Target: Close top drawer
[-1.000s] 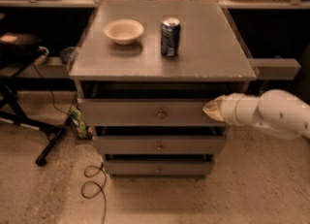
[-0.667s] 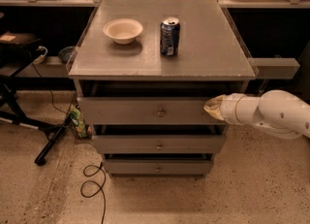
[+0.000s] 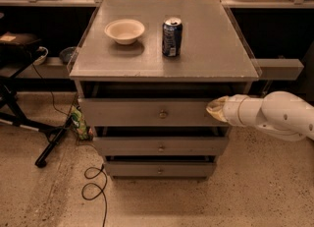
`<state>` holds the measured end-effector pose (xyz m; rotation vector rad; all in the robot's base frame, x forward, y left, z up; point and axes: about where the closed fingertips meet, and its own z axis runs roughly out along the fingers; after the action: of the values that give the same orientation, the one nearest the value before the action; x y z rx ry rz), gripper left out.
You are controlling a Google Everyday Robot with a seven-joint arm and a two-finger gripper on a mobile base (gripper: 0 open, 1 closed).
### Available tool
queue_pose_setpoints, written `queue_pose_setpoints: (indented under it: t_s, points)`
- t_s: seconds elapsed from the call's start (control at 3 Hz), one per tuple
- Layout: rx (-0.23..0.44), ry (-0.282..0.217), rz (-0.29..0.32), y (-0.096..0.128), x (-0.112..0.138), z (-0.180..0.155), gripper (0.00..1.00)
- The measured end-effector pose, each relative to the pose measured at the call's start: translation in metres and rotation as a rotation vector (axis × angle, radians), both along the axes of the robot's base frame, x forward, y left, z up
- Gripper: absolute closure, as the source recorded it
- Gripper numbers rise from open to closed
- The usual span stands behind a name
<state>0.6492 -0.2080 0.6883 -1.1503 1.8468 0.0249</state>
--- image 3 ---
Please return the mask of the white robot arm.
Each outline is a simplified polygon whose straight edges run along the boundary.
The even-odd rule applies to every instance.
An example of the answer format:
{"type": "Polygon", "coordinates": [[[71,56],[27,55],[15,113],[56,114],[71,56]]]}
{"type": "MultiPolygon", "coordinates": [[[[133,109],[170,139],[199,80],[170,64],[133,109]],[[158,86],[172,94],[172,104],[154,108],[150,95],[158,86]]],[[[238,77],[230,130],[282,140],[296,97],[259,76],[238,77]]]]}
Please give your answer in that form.
{"type": "Polygon", "coordinates": [[[289,92],[274,91],[262,98],[223,96],[209,102],[206,111],[218,121],[252,127],[280,140],[314,140],[314,107],[289,92]]]}

